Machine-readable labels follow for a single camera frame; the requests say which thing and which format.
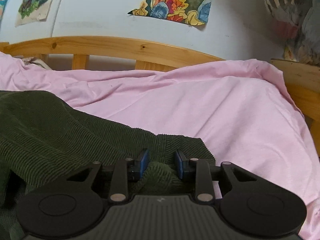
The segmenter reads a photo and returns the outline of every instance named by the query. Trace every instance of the ribbed gray panel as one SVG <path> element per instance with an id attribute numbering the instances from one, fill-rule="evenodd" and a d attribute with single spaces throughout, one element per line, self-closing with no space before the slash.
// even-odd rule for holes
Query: ribbed gray panel
<path id="1" fill-rule="evenodd" d="M 70 240 L 254 240 L 225 225 L 215 209 L 188 196 L 141 196 L 113 206 L 94 229 Z M 26 236 L 24 240 L 39 240 Z M 282 240 L 301 240 L 298 236 Z"/>

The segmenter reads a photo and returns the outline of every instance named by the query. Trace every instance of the bed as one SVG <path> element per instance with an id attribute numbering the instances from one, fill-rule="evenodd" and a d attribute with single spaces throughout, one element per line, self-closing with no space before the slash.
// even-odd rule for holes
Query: bed
<path id="1" fill-rule="evenodd" d="M 320 239 L 320 68 L 224 61 L 102 36 L 0 43 L 0 51 L 1 90 L 47 90 L 95 116 L 155 134 L 200 137 L 218 165 L 232 161 L 299 195 L 308 209 L 300 236 Z M 48 72 L 7 54 L 44 61 L 48 54 L 73 54 L 72 70 Z M 134 59 L 136 70 L 88 71 L 90 55 Z M 311 120 L 310 132 L 300 111 Z"/>

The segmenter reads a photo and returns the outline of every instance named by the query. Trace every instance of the blue painted flower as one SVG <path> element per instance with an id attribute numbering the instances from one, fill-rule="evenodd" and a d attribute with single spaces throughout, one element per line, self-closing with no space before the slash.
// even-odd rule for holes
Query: blue painted flower
<path id="1" fill-rule="evenodd" d="M 166 19 L 169 8 L 165 2 L 160 2 L 152 9 L 150 16 L 153 18 Z"/>
<path id="2" fill-rule="evenodd" d="M 204 23 L 208 22 L 211 0 L 204 0 L 198 8 L 198 19 Z"/>

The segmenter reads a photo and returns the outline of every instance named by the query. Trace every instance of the wall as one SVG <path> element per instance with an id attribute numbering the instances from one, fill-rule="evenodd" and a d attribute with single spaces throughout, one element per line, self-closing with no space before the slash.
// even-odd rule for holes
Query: wall
<path id="1" fill-rule="evenodd" d="M 263 0 L 212 0 L 208 24 L 193 27 L 127 13 L 142 0 L 58 0 L 47 22 L 14 27 L 22 0 L 9 0 L 0 41 L 18 42 L 67 35 L 105 35 L 158 41 L 199 50 L 225 59 L 281 58 L 283 44 L 270 30 Z"/>

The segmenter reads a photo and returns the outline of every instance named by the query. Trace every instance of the painting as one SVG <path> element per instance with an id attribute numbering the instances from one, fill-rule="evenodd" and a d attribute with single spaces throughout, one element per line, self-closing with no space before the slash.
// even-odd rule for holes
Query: painting
<path id="1" fill-rule="evenodd" d="M 8 0 L 0 0 L 0 24 L 1 24 L 1 21 L 2 21 L 2 16 L 3 16 L 4 9 L 5 9 L 5 6 L 7 4 L 7 1 Z"/>
<path id="2" fill-rule="evenodd" d="M 47 19 L 52 0 L 23 0 L 18 10 L 16 26 Z"/>
<path id="3" fill-rule="evenodd" d="M 144 0 L 128 14 L 165 19 L 189 25 L 208 22 L 212 0 Z"/>

